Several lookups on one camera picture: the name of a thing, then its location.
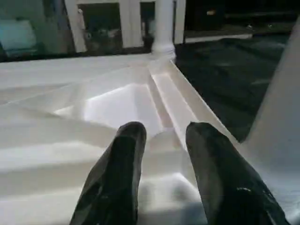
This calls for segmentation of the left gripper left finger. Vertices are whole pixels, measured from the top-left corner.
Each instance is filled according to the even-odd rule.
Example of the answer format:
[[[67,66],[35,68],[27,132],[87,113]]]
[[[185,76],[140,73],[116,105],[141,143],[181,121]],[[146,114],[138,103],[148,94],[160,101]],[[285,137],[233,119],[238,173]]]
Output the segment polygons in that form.
[[[146,129],[140,122],[119,127],[82,188],[72,225],[135,225]]]

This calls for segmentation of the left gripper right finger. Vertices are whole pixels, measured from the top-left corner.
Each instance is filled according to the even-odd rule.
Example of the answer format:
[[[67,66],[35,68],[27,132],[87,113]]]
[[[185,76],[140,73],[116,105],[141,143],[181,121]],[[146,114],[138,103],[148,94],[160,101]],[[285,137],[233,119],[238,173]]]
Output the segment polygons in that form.
[[[287,225],[285,213],[229,138],[191,122],[186,146],[209,225]]]

